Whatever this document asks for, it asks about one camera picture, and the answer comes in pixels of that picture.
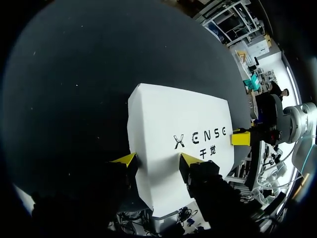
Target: wire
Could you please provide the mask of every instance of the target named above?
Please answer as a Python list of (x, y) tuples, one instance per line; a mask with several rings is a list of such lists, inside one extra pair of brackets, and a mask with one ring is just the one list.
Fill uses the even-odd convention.
[(257, 178), (256, 178), (256, 182), (257, 182), (257, 184), (258, 184), (259, 186), (263, 186), (263, 184), (261, 184), (261, 183), (259, 182), (259, 177), (260, 177), (260, 175), (262, 175), (262, 174), (264, 174), (265, 172), (271, 170), (272, 168), (275, 168), (275, 167), (276, 167), (277, 165), (279, 165), (280, 163), (283, 163), (283, 162), (293, 153), (296, 144), (297, 144), (297, 141), (295, 142), (295, 144), (294, 144), (294, 146), (293, 146), (293, 149), (289, 152), (289, 154), (288, 154), (283, 160), (281, 160), (279, 163), (277, 163), (277, 164), (275, 164), (275, 165), (269, 167), (268, 169), (263, 170), (262, 172), (260, 172), (260, 173), (258, 174), (258, 176), (257, 176)]
[(296, 179), (294, 179), (294, 180), (292, 180), (292, 181), (290, 181), (290, 182), (288, 182), (288, 183), (286, 183), (286, 184), (283, 184), (283, 185), (281, 185), (281, 186), (273, 186), (273, 187), (262, 187), (263, 189), (272, 189), (272, 188), (282, 188), (282, 187), (287, 187), (287, 185), (289, 185), (289, 184), (291, 184), (291, 183), (293, 183), (293, 182), (295, 182), (296, 180), (299, 180), (299, 179), (301, 179), (301, 178), (303, 178), (303, 176), (301, 175), (301, 176), (299, 176), (298, 178), (296, 178)]

